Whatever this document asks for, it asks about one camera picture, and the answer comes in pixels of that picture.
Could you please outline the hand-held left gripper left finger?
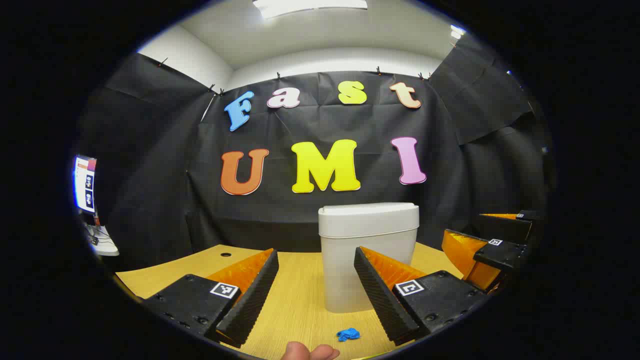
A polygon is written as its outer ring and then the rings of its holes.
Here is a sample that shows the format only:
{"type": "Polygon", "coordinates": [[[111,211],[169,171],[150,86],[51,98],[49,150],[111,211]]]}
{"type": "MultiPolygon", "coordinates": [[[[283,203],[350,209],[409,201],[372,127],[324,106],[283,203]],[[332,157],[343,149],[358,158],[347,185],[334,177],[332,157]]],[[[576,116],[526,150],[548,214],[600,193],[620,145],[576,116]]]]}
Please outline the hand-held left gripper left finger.
{"type": "Polygon", "coordinates": [[[190,333],[240,348],[278,271],[278,252],[269,248],[209,276],[185,274],[142,304],[190,333]]]}

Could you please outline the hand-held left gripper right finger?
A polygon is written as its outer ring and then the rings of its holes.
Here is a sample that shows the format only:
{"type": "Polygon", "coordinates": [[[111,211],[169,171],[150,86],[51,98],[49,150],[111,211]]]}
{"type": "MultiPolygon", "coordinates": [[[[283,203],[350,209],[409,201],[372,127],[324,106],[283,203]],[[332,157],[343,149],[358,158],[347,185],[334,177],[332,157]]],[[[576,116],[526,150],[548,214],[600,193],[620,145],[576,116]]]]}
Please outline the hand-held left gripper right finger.
{"type": "Polygon", "coordinates": [[[457,323],[489,295],[442,269],[426,274],[359,246],[354,268],[388,339],[400,346],[457,323]]]}

